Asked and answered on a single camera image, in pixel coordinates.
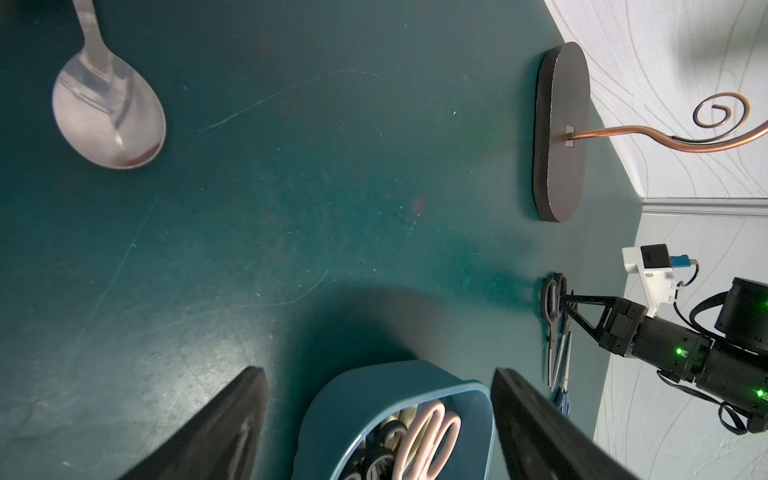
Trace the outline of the pink handled scissors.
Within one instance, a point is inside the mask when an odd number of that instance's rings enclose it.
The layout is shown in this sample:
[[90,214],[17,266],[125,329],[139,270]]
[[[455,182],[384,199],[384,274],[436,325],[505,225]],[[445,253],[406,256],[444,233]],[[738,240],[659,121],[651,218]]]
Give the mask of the pink handled scissors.
[[401,441],[392,479],[436,479],[453,453],[461,426],[461,418],[441,400],[423,404]]

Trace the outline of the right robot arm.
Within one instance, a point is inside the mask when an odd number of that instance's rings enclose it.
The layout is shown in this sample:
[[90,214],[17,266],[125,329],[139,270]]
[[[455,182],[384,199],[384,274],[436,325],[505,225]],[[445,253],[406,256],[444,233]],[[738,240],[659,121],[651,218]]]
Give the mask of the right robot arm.
[[567,294],[558,305],[598,345],[656,368],[667,385],[718,407],[731,433],[767,429],[767,286],[736,277],[680,325],[621,297]]

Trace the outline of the small black scissors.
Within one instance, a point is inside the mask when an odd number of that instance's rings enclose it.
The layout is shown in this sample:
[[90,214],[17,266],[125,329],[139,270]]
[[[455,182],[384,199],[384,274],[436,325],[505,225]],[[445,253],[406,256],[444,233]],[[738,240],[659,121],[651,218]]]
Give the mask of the small black scissors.
[[407,428],[400,420],[379,427],[360,442],[339,476],[342,480],[379,480],[393,477],[394,462]]

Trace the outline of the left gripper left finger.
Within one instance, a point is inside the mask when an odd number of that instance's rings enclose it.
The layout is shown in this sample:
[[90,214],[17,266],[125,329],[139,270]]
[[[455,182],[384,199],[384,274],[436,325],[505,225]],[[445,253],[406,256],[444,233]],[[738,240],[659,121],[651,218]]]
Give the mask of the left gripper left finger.
[[269,387],[263,369],[245,368],[124,479],[249,479]]

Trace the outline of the cream handled scissors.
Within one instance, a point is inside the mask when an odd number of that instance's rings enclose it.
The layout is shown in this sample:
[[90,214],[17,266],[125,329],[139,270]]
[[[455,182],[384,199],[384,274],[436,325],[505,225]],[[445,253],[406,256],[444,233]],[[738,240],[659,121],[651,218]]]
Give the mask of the cream handled scissors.
[[414,421],[417,411],[417,406],[411,406],[388,416],[380,424],[378,442],[386,448],[395,449]]

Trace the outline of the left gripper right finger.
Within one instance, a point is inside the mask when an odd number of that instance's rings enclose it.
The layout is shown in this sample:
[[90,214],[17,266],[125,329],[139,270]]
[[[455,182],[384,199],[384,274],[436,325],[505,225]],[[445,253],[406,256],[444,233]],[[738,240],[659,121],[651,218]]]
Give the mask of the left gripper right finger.
[[491,401],[512,479],[633,479],[522,375],[498,368]]

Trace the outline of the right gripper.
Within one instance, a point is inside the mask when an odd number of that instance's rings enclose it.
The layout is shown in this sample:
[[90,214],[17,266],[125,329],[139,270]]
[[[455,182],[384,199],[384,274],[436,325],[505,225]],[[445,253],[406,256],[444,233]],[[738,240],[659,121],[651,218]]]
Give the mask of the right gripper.
[[[704,370],[713,341],[671,321],[649,317],[640,304],[612,296],[568,294],[560,301],[564,312],[602,348],[612,354],[636,358],[676,380],[693,383]],[[602,313],[591,323],[580,307]]]

